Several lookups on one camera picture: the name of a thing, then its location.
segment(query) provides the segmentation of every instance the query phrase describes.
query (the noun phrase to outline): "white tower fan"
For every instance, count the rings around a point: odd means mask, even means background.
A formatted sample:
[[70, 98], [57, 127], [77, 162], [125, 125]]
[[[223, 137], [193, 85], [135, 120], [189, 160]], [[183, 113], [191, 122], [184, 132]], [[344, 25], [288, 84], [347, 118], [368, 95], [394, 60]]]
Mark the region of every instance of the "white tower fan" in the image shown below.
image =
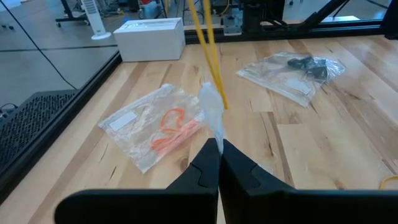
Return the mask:
[[85, 8], [87, 19], [90, 22], [91, 28], [94, 32], [94, 35], [91, 37], [91, 39], [101, 40], [110, 37], [111, 33], [105, 30], [100, 13], [98, 12], [97, 5], [95, 4], [95, 0], [81, 0], [81, 3]]

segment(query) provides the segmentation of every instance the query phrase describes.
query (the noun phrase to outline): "black floor mat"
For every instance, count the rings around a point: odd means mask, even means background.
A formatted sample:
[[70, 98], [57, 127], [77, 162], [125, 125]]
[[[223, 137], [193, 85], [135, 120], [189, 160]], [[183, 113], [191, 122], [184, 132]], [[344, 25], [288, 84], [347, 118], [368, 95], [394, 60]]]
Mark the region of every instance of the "black floor mat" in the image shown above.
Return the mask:
[[35, 140], [77, 94], [78, 90], [33, 94], [0, 121], [0, 194], [37, 150]]

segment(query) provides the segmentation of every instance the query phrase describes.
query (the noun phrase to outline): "yellow cable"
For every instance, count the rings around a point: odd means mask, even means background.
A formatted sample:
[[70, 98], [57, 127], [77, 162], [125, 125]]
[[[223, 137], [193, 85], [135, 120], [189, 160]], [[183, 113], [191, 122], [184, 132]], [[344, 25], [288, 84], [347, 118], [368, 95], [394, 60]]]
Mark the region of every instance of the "yellow cable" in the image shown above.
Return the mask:
[[204, 8], [205, 8], [205, 20], [206, 20], [207, 28], [208, 28], [207, 33], [208, 33], [208, 39], [209, 39], [209, 44], [210, 44], [210, 51], [211, 51], [211, 56], [213, 57], [212, 58], [213, 64], [211, 64], [211, 58], [209, 57], [209, 53], [207, 51], [205, 37], [200, 28], [198, 14], [195, 10], [195, 5], [193, 3], [193, 0], [188, 0], [188, 6], [191, 11], [191, 15], [192, 15], [193, 22], [195, 24], [195, 28], [197, 30], [200, 45], [202, 46], [203, 52], [205, 53], [205, 58], [206, 58], [207, 64], [209, 65], [209, 68], [210, 68], [211, 76], [213, 77], [213, 80], [217, 87], [217, 90], [223, 99], [224, 109], [228, 109], [228, 104], [227, 104], [226, 97], [224, 94], [223, 82], [220, 77], [220, 68], [218, 66], [217, 51], [216, 51], [216, 46], [215, 46], [215, 41], [214, 41], [214, 33], [213, 33], [213, 23], [211, 21], [211, 16], [210, 16], [209, 0], [204, 1]]
[[383, 180], [381, 181], [381, 183], [380, 183], [379, 189], [384, 189], [384, 186], [385, 186], [386, 182], [387, 182], [388, 180], [392, 180], [392, 179], [398, 179], [398, 175], [392, 175], [392, 176], [390, 176], [390, 177], [387, 177], [387, 178], [383, 179]]
[[226, 0], [226, 7], [222, 13], [220, 13], [220, 16], [223, 15], [229, 8], [229, 0]]
[[211, 76], [213, 77], [214, 80], [216, 80], [215, 73], [214, 73], [214, 68], [211, 65], [210, 57], [209, 57], [209, 54], [207, 52], [205, 36], [203, 35], [203, 32], [200, 29], [200, 23], [199, 23], [199, 19], [198, 19], [198, 14], [196, 13], [195, 6], [193, 4], [193, 0], [188, 0], [188, 6], [189, 6], [189, 9], [190, 9], [191, 14], [192, 14], [193, 23], [195, 24], [195, 28], [197, 30], [199, 43], [200, 43], [200, 45], [201, 45], [201, 47], [203, 49], [203, 52], [205, 53], [205, 58], [206, 58], [207, 64], [209, 65], [209, 68], [210, 68]]

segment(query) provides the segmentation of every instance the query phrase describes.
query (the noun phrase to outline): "white label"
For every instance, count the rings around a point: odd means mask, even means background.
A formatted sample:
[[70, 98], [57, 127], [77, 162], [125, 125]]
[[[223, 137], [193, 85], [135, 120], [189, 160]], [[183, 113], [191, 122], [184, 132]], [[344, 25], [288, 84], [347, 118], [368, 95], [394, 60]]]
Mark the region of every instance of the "white label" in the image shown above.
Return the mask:
[[109, 124], [113, 131], [118, 131], [119, 129], [125, 127], [126, 124], [130, 123], [132, 120], [136, 119], [137, 115], [133, 112], [128, 112], [121, 116], [116, 121]]
[[307, 95], [311, 92], [311, 89], [306, 84], [298, 80], [288, 80], [286, 85], [302, 92], [304, 95]]

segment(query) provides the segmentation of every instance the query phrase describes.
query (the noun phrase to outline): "white plastic piece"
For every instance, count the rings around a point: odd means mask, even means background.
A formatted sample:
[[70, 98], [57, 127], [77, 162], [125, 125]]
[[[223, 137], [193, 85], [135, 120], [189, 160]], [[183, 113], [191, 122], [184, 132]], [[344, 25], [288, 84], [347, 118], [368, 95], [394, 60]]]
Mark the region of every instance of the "white plastic piece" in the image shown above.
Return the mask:
[[206, 123], [213, 131], [217, 141], [218, 151], [220, 155], [222, 155], [224, 151], [223, 99], [218, 91], [212, 87], [210, 82], [203, 84], [198, 97], [199, 105], [205, 115]]

